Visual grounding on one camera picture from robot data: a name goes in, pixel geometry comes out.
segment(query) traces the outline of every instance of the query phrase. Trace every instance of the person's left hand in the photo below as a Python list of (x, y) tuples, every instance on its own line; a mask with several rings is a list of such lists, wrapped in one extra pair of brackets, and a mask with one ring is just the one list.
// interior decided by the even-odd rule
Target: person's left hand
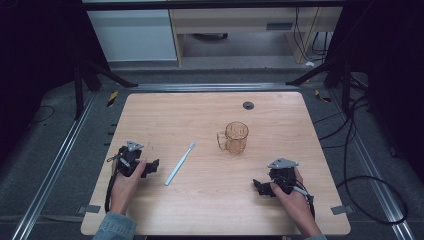
[(137, 189), (140, 176), (146, 167), (146, 160), (142, 160), (133, 174), (130, 177), (125, 177), (121, 173), (118, 173), (113, 184), (113, 189), (110, 197), (110, 211), (116, 212), (122, 215), (127, 213), (128, 204), (134, 196), (135, 190)]

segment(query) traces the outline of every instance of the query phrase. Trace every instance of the human hand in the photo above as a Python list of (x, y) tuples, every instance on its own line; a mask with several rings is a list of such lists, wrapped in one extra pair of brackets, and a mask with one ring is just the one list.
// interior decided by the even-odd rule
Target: human hand
[(127, 212), (128, 204), (134, 196), (137, 189), (140, 176), (146, 167), (146, 160), (142, 160), (135, 168), (133, 174), (125, 177), (118, 173), (113, 184), (112, 193), (110, 197), (110, 211), (125, 215)]
[[(296, 179), (298, 182), (303, 184), (303, 178), (297, 168), (294, 168)], [(309, 209), (306, 197), (293, 190), (290, 195), (287, 195), (283, 190), (275, 183), (271, 182), (271, 189), (274, 194), (280, 200), (287, 214), (295, 222), (297, 228), (302, 234), (303, 238), (308, 238), (321, 234), (321, 230), (318, 228), (315, 219)]]

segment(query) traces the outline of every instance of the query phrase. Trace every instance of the yellow marker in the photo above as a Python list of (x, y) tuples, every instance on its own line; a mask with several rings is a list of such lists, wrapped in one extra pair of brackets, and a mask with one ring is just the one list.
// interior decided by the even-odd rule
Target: yellow marker
[(318, 97), (319, 99), (321, 99), (322, 101), (324, 101), (324, 102), (332, 102), (331, 101), (331, 98), (323, 98), (323, 97), (321, 97), (320, 95), (319, 95), (319, 91), (318, 90), (315, 90), (315, 96), (316, 97)]
[(115, 91), (110, 95), (109, 101), (107, 102), (108, 107), (111, 107), (113, 105), (117, 96), (118, 96), (118, 91)]

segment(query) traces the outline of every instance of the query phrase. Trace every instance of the amber measuring cup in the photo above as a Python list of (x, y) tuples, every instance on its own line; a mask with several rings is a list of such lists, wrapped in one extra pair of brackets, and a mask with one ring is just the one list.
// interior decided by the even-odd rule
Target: amber measuring cup
[(216, 134), (219, 148), (231, 153), (242, 153), (246, 148), (249, 128), (242, 122), (232, 122), (225, 131)]

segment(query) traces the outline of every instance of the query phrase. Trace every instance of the black tripod leg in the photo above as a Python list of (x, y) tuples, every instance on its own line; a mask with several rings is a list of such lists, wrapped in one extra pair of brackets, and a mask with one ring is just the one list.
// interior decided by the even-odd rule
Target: black tripod leg
[(138, 86), (138, 84), (130, 83), (130, 82), (120, 78), (119, 76), (113, 74), (112, 72), (103, 69), (102, 67), (98, 66), (97, 64), (95, 64), (91, 61), (86, 60), (85, 63), (87, 64), (88, 67), (90, 67), (93, 70), (105, 75), (106, 77), (112, 79), (113, 81), (121, 84), (124, 87), (137, 87)]
[(84, 96), (82, 92), (82, 78), (80, 75), (80, 69), (77, 65), (74, 68), (74, 81), (75, 81), (75, 100), (76, 100), (76, 113), (75, 113), (75, 120), (77, 120), (84, 109)]
[(82, 79), (87, 85), (90, 91), (98, 91), (100, 90), (102, 84), (100, 83), (99, 78), (97, 77), (94, 70), (90, 69), (87, 65), (80, 65), (80, 72), (82, 75)]

